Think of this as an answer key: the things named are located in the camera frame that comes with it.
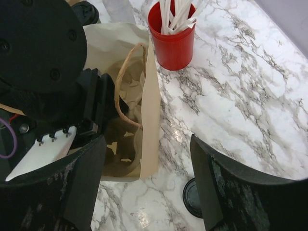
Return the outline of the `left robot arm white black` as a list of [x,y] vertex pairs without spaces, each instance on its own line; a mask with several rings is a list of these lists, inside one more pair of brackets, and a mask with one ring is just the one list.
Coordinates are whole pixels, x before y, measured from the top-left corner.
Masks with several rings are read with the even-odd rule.
[[86,69],[84,29],[64,0],[0,3],[0,107],[37,122],[36,137],[77,128],[77,139],[103,134],[114,113],[111,78]]

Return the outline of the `black plastic cup lid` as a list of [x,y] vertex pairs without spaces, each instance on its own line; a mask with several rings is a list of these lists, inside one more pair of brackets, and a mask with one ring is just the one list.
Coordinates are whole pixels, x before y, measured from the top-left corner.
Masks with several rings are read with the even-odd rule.
[[82,26],[99,24],[99,11],[88,1],[81,1],[71,6]]

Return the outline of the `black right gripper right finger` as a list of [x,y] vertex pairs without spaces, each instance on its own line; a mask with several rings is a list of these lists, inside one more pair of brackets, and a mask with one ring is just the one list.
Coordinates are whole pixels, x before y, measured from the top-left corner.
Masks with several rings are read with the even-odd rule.
[[190,153],[205,229],[305,231],[308,181],[270,175],[216,151],[195,135]]

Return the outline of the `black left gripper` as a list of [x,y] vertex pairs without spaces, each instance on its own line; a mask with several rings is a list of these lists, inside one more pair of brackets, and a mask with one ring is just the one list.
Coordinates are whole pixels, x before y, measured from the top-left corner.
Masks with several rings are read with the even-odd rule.
[[109,74],[101,74],[98,69],[82,71],[77,83],[81,86],[82,98],[73,144],[87,144],[103,135],[109,121],[116,116],[115,85]]

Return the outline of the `beige paper takeout bag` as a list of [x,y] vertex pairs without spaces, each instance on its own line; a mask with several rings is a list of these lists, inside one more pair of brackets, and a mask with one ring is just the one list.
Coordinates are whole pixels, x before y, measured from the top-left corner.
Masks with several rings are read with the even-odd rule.
[[88,55],[85,66],[108,73],[113,97],[128,106],[125,118],[112,120],[101,180],[135,181],[158,170],[160,89],[154,48],[148,30],[130,23],[84,27]]

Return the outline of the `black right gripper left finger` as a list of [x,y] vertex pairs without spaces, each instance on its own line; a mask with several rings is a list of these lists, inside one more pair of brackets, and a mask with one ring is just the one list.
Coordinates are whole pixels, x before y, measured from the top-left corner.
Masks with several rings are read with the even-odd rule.
[[106,153],[104,136],[60,160],[0,182],[2,231],[89,231]]

